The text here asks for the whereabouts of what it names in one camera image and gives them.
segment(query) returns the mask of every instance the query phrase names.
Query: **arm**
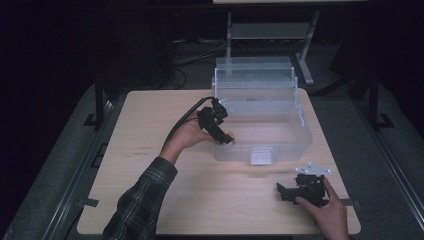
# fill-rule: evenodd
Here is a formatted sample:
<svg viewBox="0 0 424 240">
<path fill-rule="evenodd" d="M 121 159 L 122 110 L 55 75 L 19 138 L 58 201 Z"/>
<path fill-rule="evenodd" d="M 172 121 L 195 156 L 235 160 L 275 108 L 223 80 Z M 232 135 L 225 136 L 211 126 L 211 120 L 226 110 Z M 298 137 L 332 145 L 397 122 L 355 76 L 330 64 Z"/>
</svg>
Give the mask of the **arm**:
<svg viewBox="0 0 424 240">
<path fill-rule="evenodd" d="M 296 201 L 312 214 L 317 221 L 318 227 L 328 240 L 349 239 L 347 208 L 342 203 L 327 178 L 324 178 L 324 185 L 330 197 L 328 204 L 324 207 L 318 208 L 301 197 L 297 197 Z"/>
<path fill-rule="evenodd" d="M 163 199 L 177 175 L 174 165 L 180 153 L 199 142 L 213 139 L 200 129 L 196 112 L 188 119 L 193 120 L 178 128 L 159 157 L 121 196 L 116 212 L 103 231 L 103 239 L 154 239 Z"/>
</svg>

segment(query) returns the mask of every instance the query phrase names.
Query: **black device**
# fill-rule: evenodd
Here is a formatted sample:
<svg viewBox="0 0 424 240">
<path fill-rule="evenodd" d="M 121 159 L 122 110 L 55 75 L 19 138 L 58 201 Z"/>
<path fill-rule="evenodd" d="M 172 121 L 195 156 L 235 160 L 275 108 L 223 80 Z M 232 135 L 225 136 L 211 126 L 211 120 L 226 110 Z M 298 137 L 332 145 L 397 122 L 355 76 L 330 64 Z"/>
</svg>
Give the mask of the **black device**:
<svg viewBox="0 0 424 240">
<path fill-rule="evenodd" d="M 215 97 L 206 97 L 200 99 L 181 119 L 175 124 L 168 134 L 168 137 L 165 140 L 165 144 L 171 139 L 175 131 L 183 125 L 186 121 L 191 120 L 187 119 L 190 114 L 197 110 L 203 103 L 207 100 L 212 101 L 212 107 L 204 107 L 197 113 L 197 119 L 199 121 L 199 126 L 201 129 L 206 129 L 206 131 L 219 143 L 230 143 L 233 141 L 233 138 L 228 134 L 225 134 L 218 125 L 224 122 L 224 118 L 228 117 L 227 110 L 224 106 L 219 103 L 219 99 Z"/>
<path fill-rule="evenodd" d="M 296 197 L 302 197 L 317 207 L 327 205 L 328 200 L 324 200 L 325 187 L 324 175 L 305 175 L 298 174 L 295 178 L 298 188 L 285 188 L 283 185 L 277 183 L 277 190 L 281 194 L 281 200 L 293 202 L 297 205 Z"/>
</svg>

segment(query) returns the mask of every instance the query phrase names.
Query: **clear plastic box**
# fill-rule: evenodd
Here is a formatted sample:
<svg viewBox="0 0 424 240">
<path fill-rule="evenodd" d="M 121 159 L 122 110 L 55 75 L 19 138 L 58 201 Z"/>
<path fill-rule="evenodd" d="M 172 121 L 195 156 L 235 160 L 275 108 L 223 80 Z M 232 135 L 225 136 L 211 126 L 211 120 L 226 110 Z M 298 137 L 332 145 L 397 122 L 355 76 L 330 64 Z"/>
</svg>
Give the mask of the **clear plastic box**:
<svg viewBox="0 0 424 240">
<path fill-rule="evenodd" d="M 215 159 L 296 161 L 312 142 L 288 57 L 218 58 L 212 91 L 228 109 L 220 127 L 235 135 L 234 144 L 213 144 Z"/>
</svg>

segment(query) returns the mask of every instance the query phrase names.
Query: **plaid shirt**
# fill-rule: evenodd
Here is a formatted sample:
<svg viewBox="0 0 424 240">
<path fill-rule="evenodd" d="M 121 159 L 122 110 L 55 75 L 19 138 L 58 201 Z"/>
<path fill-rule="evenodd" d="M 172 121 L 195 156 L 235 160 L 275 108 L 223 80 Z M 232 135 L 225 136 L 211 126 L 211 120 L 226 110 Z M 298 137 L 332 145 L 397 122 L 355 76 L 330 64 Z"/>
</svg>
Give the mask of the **plaid shirt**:
<svg viewBox="0 0 424 240">
<path fill-rule="evenodd" d="M 174 165 L 157 157 L 119 199 L 103 239 L 154 239 L 165 193 L 177 173 Z"/>
</svg>

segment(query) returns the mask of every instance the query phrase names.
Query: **hand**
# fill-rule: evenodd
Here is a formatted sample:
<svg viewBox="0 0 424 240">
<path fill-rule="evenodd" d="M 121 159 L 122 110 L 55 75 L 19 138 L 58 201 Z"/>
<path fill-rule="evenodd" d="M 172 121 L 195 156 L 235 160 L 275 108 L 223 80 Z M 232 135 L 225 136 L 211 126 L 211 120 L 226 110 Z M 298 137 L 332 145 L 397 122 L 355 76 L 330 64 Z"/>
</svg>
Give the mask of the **hand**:
<svg viewBox="0 0 424 240">
<path fill-rule="evenodd" d="M 186 122 L 175 131 L 174 135 L 163 147 L 159 157 L 175 164 L 178 156 L 185 148 L 192 147 L 199 142 L 213 140 L 211 135 L 200 129 L 197 112 L 190 114 Z"/>
<path fill-rule="evenodd" d="M 349 239 L 347 208 L 327 178 L 324 178 L 324 186 L 330 198 L 328 204 L 324 207 L 318 208 L 301 197 L 297 197 L 296 202 L 303 206 L 315 218 L 318 227 L 328 240 Z"/>
</svg>

